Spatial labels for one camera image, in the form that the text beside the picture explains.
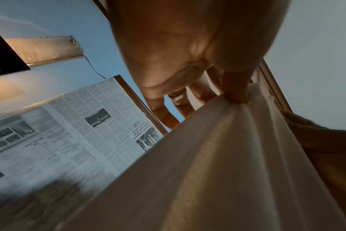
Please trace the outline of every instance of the wall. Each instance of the wall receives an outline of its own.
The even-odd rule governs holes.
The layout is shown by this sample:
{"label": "wall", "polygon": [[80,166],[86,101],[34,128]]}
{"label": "wall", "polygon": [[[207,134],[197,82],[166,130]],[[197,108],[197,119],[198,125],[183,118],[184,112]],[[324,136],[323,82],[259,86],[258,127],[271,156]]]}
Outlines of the wall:
{"label": "wall", "polygon": [[265,60],[293,111],[346,129],[346,0],[296,0]]}
{"label": "wall", "polygon": [[[81,43],[96,72],[106,78],[120,74],[143,99],[121,59],[108,20],[92,0],[0,0],[0,35],[3,38],[72,35]],[[24,92],[0,101],[0,113],[103,81],[86,59],[34,67],[0,79]],[[170,100],[167,107],[183,120]]]}

